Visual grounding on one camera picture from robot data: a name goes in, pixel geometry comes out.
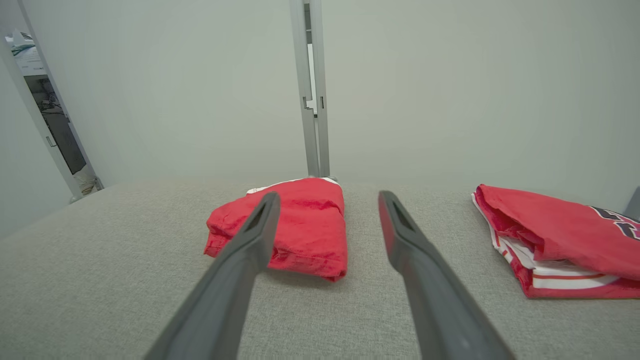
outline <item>red garment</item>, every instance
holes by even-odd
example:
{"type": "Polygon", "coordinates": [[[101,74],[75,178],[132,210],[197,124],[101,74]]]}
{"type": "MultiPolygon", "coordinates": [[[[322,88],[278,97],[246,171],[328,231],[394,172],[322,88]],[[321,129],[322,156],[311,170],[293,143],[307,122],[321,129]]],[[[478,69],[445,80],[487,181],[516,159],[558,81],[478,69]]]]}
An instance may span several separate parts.
{"type": "Polygon", "coordinates": [[[269,267],[338,281],[347,274],[344,199],[337,183],[322,178],[269,186],[215,209],[207,220],[204,253],[216,257],[240,230],[266,192],[280,195],[280,219],[269,267]]]}
{"type": "Polygon", "coordinates": [[[486,185],[474,202],[528,297],[640,297],[640,222],[486,185]]]}

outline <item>gray fabric surface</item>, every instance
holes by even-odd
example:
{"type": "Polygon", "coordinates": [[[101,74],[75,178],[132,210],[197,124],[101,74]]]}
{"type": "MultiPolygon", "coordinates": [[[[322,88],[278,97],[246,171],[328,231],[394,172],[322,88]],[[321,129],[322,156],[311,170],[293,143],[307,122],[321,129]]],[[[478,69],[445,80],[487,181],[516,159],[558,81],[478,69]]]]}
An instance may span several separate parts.
{"type": "MultiPolygon", "coordinates": [[[[217,206],[264,184],[121,184],[0,241],[0,357],[142,356],[213,259],[217,206]]],[[[349,270],[338,283],[261,274],[240,357],[417,357],[402,278],[371,184],[343,184],[349,270]]],[[[529,300],[467,193],[390,187],[522,359],[637,358],[640,302],[529,300]]]]}

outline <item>red fabric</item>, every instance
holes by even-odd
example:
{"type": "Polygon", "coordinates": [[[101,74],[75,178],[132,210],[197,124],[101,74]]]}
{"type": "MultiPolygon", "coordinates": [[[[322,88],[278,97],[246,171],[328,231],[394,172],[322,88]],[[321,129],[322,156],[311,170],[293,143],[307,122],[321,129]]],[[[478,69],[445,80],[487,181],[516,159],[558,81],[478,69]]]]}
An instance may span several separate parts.
{"type": "Polygon", "coordinates": [[[204,253],[216,257],[267,192],[280,195],[280,219],[269,267],[338,281],[347,274],[342,188],[324,179],[280,183],[215,209],[204,253]]]}
{"type": "Polygon", "coordinates": [[[512,253],[510,265],[528,297],[640,297],[639,222],[612,211],[521,190],[482,184],[475,196],[496,236],[521,240],[533,251],[534,260],[566,259],[588,270],[621,277],[596,288],[534,288],[532,271],[512,253]]]}

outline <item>gray textured surface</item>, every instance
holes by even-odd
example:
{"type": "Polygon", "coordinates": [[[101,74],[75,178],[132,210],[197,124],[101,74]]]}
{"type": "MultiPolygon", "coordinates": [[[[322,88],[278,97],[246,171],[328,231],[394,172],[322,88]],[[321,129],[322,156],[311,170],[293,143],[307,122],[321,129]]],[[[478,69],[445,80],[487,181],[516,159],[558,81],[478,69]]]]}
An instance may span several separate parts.
{"type": "MultiPolygon", "coordinates": [[[[264,184],[180,180],[107,188],[0,241],[0,356],[142,356],[212,259],[211,210],[264,184]]],[[[349,272],[269,271],[240,357],[417,357],[402,278],[388,265],[381,186],[344,184],[349,272]]],[[[522,359],[633,358],[636,300],[529,300],[492,249],[469,193],[387,187],[522,359]]]]}

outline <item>orange stripe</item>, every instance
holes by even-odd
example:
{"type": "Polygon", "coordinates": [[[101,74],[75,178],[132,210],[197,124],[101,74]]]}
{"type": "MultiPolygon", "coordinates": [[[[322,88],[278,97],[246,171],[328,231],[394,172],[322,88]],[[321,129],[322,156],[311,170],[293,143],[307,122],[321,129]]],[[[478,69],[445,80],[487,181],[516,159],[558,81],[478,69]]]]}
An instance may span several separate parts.
{"type": "Polygon", "coordinates": [[[561,280],[597,279],[597,278],[603,277],[603,276],[606,276],[606,274],[583,275],[583,276],[536,275],[536,274],[533,274],[533,277],[535,277],[536,279],[561,279],[561,280]]]}

